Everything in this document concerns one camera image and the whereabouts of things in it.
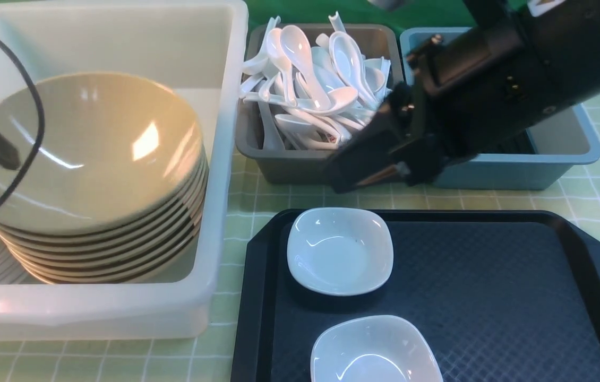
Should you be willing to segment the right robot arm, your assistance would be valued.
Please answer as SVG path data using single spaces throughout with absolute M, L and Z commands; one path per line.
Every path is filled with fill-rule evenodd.
M 476 25 L 434 34 L 406 56 L 370 123 L 325 162 L 337 193 L 397 176 L 434 181 L 527 128 L 600 93 L 600 1 L 466 1 Z

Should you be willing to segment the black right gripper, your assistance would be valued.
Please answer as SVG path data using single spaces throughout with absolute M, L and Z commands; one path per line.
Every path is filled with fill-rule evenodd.
M 581 103 L 600 93 L 600 21 L 501 21 L 408 56 L 371 123 L 326 161 L 337 193 L 402 180 L 544 189 L 599 159 Z

